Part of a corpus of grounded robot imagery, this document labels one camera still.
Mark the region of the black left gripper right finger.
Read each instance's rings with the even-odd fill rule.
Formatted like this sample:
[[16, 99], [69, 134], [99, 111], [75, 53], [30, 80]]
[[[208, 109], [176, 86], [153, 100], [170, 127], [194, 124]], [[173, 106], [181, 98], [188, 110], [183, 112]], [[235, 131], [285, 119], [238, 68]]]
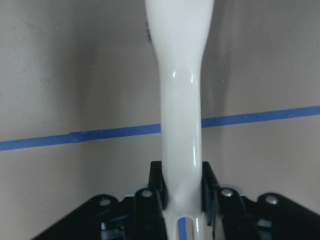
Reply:
[[209, 162], [202, 163], [202, 208], [214, 240], [247, 238], [246, 208], [239, 193], [221, 187]]

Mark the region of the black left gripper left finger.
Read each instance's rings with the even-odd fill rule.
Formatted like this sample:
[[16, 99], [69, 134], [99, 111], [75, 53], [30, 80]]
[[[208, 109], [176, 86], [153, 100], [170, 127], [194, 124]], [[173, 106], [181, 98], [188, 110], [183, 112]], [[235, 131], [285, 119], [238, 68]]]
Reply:
[[163, 209], [168, 203], [162, 162], [150, 164], [147, 187], [134, 195], [133, 238], [135, 240], [166, 240], [167, 230]]

